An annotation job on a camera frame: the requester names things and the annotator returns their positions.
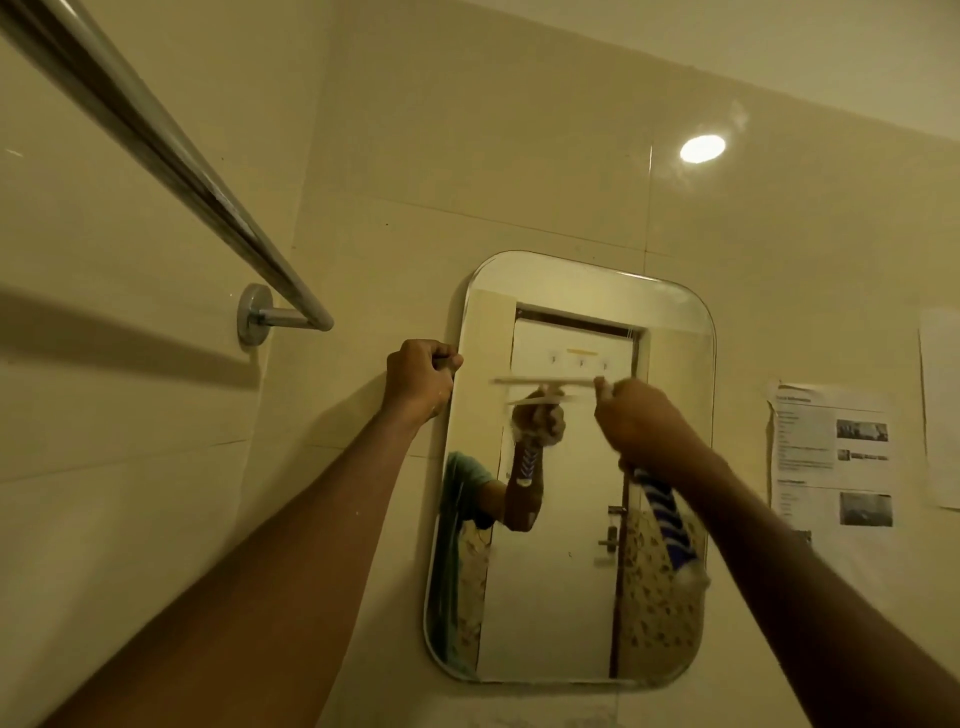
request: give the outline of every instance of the forearm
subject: forearm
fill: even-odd
[[[521,471],[524,458],[534,458],[529,484],[523,480]],[[514,464],[504,495],[503,523],[512,531],[529,531],[540,514],[543,504],[543,448],[514,445]]]
[[[417,426],[379,414],[303,493],[152,621],[52,726],[313,726],[346,652]]]
[[[730,472],[684,488],[811,722],[960,725],[960,686]]]

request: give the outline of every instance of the photo on paper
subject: photo on paper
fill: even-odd
[[[837,420],[837,437],[844,440],[889,441],[885,423],[861,423],[856,420]]]
[[[894,500],[880,493],[841,493],[841,525],[894,524]]]

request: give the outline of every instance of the rounded rectangular mirror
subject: rounded rectangular mirror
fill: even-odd
[[[650,502],[593,420],[591,382],[645,379],[709,442],[703,302],[662,280],[501,253],[468,288],[459,349],[424,606],[430,652],[469,681],[670,682],[696,655],[704,592],[674,584]],[[704,528],[678,501],[704,559]]]

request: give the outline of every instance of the towel rod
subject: towel rod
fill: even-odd
[[[79,0],[0,0],[0,29],[303,315],[273,308],[270,289],[252,283],[237,310],[241,342],[262,344],[270,327],[333,328],[324,306]]]

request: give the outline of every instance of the door handle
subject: door handle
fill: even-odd
[[[616,548],[620,545],[619,539],[616,538],[616,526],[612,525],[607,529],[607,538],[603,541],[598,541],[599,546],[606,546],[607,553],[614,553]]]

